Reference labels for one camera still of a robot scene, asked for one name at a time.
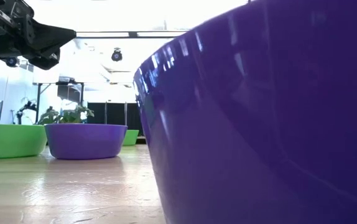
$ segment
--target wall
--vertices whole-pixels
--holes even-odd
[[[32,82],[36,81],[38,76],[48,76],[49,80],[58,80],[58,73],[50,71],[42,71],[35,68],[34,72],[29,72],[22,68],[9,68],[6,64],[0,61],[0,100],[3,100],[3,109],[0,124],[11,124],[12,113],[19,110],[27,99],[36,101],[37,86]],[[40,113],[42,114],[49,105],[57,106],[57,87],[50,86],[41,96]],[[32,124],[35,122],[35,111],[25,111],[22,117],[22,124]]]

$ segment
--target purple bowl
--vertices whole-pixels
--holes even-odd
[[[104,159],[117,156],[127,126],[107,124],[45,125],[50,153],[57,159]]]
[[[167,223],[357,223],[357,1],[251,2],[135,84]]]

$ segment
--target small purple bowl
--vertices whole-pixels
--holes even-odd
[[[127,126],[107,124],[45,125],[50,153],[57,159],[104,159],[117,156]]]

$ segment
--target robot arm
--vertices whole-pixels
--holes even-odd
[[[40,24],[33,17],[34,10],[23,0],[0,0],[0,60],[14,67],[17,57],[23,56],[48,70],[59,63],[60,47],[76,32]]]

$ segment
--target table surface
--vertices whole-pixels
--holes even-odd
[[[145,145],[118,157],[0,159],[0,224],[165,223]]]

